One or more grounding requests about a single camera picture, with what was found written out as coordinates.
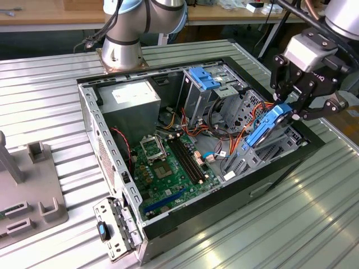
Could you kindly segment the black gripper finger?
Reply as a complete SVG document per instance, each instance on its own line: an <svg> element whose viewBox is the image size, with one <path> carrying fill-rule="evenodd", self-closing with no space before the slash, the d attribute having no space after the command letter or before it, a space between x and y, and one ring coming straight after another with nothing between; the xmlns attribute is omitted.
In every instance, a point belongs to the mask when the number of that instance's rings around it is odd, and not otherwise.
<svg viewBox="0 0 359 269"><path fill-rule="evenodd" d="M323 101L321 107L311 108L310 105L319 98ZM300 95L297 101L290 104L292 108L290 118L293 120L313 120L337 114L348 108L348 101L339 94L312 97L308 94Z"/></svg>
<svg viewBox="0 0 359 269"><path fill-rule="evenodd" d="M282 54L273 57L270 86L274 89L273 99L276 103L283 103L293 91L295 83L303 76L304 71L290 62Z"/></svg>

